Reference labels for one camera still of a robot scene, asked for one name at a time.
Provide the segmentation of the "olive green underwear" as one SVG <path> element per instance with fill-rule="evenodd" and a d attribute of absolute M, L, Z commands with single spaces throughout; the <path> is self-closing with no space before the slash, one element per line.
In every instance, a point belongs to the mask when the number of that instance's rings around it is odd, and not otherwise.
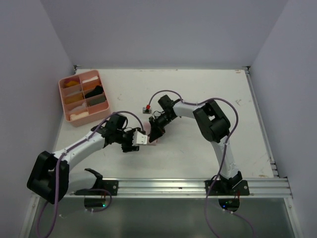
<path fill-rule="evenodd" d="M 94 106 L 94 105 L 103 103 L 105 101 L 106 101 L 106 97 L 104 95 L 101 95 L 100 97 L 95 97 L 95 98 L 89 100 L 87 104 L 90 107 L 90 106 Z"/>

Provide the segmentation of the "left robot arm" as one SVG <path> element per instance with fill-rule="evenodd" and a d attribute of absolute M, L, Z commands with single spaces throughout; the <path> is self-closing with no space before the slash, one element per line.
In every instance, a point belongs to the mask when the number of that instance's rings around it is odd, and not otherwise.
<path fill-rule="evenodd" d="M 83 138 L 53 153 L 43 151 L 35 161 L 27 181 L 27 188 L 50 204 L 58 203 L 68 192 L 105 195 L 103 176 L 93 169 L 85 169 L 74 176 L 70 172 L 93 153 L 116 143 L 122 152 L 139 151 L 148 137 L 144 128 L 126 130 L 127 117 L 112 114 L 93 127 Z"/>

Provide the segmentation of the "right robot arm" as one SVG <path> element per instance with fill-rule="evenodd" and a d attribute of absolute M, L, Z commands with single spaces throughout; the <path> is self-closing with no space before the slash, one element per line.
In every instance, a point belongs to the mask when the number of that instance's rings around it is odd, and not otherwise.
<path fill-rule="evenodd" d="M 162 137 L 165 134 L 165 127 L 177 117 L 194 119 L 203 138 L 211 143 L 219 163 L 219 171 L 211 180 L 214 185 L 211 185 L 210 189 L 215 194 L 233 194 L 242 181 L 242 174 L 235 163 L 229 141 L 239 121 L 236 109 L 233 109 L 236 123 L 233 129 L 230 129 L 230 121 L 217 104 L 217 99 L 194 104 L 184 102 L 182 99 L 174 101 L 164 95 L 159 99 L 158 104 L 162 112 L 158 117 L 149 118 L 151 125 L 149 142 L 152 143 Z"/>

